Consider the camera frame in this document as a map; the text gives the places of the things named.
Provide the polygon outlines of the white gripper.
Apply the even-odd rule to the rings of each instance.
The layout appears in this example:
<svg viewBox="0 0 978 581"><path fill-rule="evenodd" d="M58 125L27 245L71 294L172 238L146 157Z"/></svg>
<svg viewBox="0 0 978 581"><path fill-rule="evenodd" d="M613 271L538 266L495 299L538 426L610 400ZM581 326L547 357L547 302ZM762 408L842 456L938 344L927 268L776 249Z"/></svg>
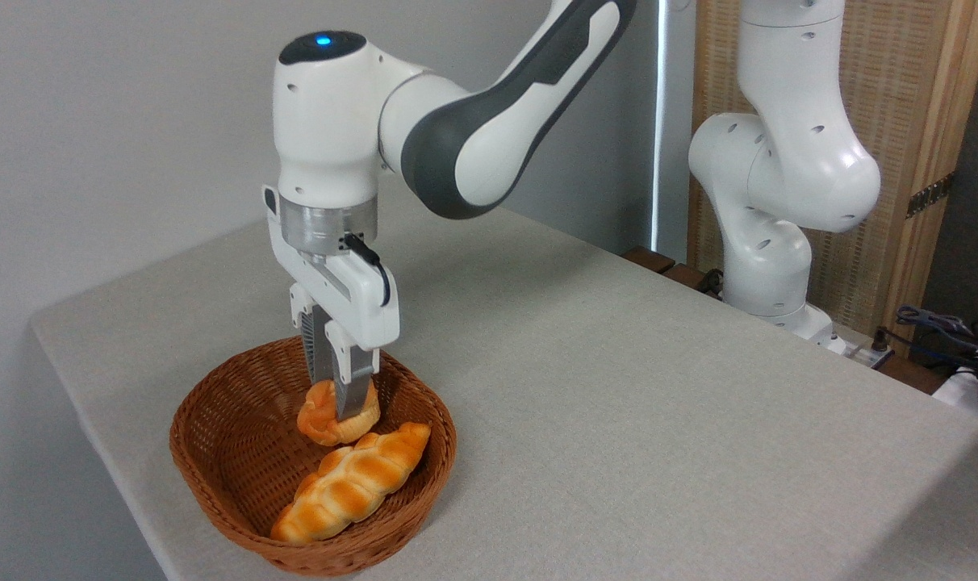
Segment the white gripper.
<svg viewBox="0 0 978 581"><path fill-rule="evenodd" d="M264 187L271 246L295 281L292 324L311 384L332 379L336 419L360 415L381 348L399 337L397 284L365 243L376 233L376 199L349 208L309 208Z"/></svg>

